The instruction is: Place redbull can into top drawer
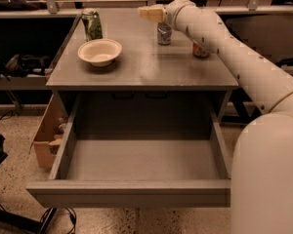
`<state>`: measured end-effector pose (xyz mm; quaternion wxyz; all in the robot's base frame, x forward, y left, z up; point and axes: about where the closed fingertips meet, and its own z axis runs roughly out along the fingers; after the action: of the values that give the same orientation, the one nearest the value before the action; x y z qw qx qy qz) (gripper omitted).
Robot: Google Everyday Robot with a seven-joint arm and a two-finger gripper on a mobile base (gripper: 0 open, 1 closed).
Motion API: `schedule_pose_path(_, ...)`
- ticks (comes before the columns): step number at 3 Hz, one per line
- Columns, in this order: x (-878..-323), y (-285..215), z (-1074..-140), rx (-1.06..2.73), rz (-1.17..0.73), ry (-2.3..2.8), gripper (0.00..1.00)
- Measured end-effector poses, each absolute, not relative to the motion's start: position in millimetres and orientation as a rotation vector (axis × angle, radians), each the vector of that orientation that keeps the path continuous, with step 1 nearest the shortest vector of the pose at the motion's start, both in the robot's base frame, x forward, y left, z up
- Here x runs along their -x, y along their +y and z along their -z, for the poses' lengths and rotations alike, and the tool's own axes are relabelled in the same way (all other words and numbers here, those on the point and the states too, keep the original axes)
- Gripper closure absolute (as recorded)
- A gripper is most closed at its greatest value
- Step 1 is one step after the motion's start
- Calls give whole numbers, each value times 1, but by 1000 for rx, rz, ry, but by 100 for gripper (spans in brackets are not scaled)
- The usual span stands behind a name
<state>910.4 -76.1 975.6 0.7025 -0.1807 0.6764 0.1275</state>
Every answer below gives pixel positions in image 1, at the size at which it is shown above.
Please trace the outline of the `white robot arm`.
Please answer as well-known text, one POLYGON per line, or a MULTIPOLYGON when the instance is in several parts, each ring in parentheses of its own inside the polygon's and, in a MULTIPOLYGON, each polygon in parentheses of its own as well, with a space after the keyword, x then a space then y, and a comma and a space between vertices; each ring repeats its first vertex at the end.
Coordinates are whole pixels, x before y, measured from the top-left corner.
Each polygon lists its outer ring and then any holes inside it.
POLYGON ((216 54, 254 105, 233 151, 230 233, 293 234, 293 76, 190 0, 143 6, 138 14, 216 54))

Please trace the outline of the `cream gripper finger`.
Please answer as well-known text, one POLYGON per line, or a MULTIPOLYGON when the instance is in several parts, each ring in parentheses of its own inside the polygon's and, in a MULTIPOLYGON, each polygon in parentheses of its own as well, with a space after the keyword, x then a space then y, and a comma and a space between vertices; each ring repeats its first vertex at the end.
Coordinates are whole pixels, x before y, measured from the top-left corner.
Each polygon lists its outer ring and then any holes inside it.
POLYGON ((164 6, 160 4, 139 7, 138 13, 142 19, 154 22, 164 22, 166 17, 166 10, 164 6))

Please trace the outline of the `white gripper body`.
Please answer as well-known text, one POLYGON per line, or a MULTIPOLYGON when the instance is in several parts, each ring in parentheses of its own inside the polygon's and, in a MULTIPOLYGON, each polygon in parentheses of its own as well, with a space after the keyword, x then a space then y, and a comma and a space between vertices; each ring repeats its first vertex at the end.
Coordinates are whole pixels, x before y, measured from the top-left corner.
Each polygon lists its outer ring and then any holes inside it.
POLYGON ((166 22, 174 30, 185 30, 194 22, 196 6, 190 0, 174 0, 166 6, 166 22))

